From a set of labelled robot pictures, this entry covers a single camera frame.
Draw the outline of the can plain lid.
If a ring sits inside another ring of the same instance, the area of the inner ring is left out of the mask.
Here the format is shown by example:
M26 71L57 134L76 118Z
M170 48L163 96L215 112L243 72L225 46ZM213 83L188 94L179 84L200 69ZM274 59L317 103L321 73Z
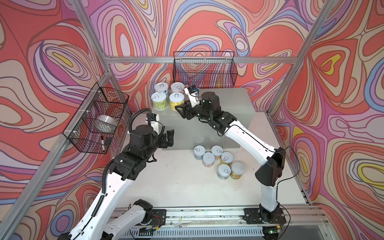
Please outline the can plain lid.
M204 153L204 155L203 155L203 165L206 168L212 167L214 162L215 162L215 155L214 154L212 154L210 152Z

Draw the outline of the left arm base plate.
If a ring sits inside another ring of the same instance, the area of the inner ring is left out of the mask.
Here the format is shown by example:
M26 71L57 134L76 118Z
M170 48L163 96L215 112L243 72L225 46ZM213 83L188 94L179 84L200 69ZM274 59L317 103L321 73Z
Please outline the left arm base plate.
M144 220L141 223L136 224L136 226L151 226L152 228L161 227L166 223L166 216L166 209L154 209L148 217L145 217Z

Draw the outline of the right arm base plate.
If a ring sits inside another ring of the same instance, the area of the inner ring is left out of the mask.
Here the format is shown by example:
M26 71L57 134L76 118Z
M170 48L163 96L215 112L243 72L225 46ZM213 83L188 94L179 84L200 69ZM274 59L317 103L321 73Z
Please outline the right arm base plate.
M276 208L274 211L269 212L264 208L245 208L242 219L247 224L278 224L284 225L287 223L283 210Z

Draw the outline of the can red label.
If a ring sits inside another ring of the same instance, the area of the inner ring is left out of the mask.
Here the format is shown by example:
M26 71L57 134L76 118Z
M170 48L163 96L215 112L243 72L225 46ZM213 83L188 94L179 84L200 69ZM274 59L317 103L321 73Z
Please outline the can red label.
M156 93L165 93L167 96L169 96L169 85L167 83L158 83L155 85L154 89Z

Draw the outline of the can green yellow label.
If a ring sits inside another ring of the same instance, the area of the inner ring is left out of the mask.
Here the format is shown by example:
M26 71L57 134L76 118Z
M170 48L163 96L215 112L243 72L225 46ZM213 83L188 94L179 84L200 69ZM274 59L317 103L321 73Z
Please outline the can green yellow label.
M164 92L152 94L151 100L156 111L164 111L168 107L167 94Z

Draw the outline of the can blue green label front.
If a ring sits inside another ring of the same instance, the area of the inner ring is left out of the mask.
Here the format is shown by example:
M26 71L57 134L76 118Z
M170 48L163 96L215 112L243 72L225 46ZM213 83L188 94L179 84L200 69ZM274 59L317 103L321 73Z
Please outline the can blue green label front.
M218 170L217 170L217 177L220 180L227 180L230 177L231 172L232 172L232 170L231 170L231 167L229 165L221 164L221 165L219 165Z

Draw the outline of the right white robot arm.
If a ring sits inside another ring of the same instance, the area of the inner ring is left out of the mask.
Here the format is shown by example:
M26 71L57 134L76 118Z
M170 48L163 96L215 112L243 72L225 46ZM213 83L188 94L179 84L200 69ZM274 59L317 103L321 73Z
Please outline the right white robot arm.
M255 172L261 183L262 199L257 212L257 223L271 223L280 214L278 202L278 183L285 167L286 150L274 148L251 133L241 122L229 112L222 111L220 99L214 92L205 92L199 97L198 88L185 88L189 101L176 106L176 111L183 119L194 117L209 125L220 136L226 136L246 151L261 165Z

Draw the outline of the can blue label back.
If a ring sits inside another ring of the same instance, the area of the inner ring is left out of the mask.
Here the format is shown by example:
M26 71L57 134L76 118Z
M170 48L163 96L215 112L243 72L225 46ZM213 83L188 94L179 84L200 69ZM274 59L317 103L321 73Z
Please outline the can blue label back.
M194 147L194 158L196 160L202 160L205 153L206 148L204 146L198 145Z

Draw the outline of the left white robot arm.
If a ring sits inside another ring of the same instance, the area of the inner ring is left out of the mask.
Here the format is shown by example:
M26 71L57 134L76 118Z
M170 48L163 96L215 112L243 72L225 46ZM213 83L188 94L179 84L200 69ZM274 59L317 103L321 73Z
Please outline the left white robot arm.
M123 151L104 168L102 188L79 223L60 240L118 240L136 225L145 231L154 232L165 223L165 217L153 211L153 205L139 199L120 217L110 221L120 199L137 179L148 163L157 159L157 149L166 149L174 144L174 130L162 127L157 132L151 123L156 114L145 108L133 114L128 123L130 141Z

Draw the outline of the can yellow label front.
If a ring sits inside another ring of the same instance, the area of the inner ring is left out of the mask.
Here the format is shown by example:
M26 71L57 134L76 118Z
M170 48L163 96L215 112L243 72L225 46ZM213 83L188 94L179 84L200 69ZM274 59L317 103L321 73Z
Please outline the can yellow label front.
M176 111L176 106L185 103L185 95L183 93L172 93L169 96L171 110Z

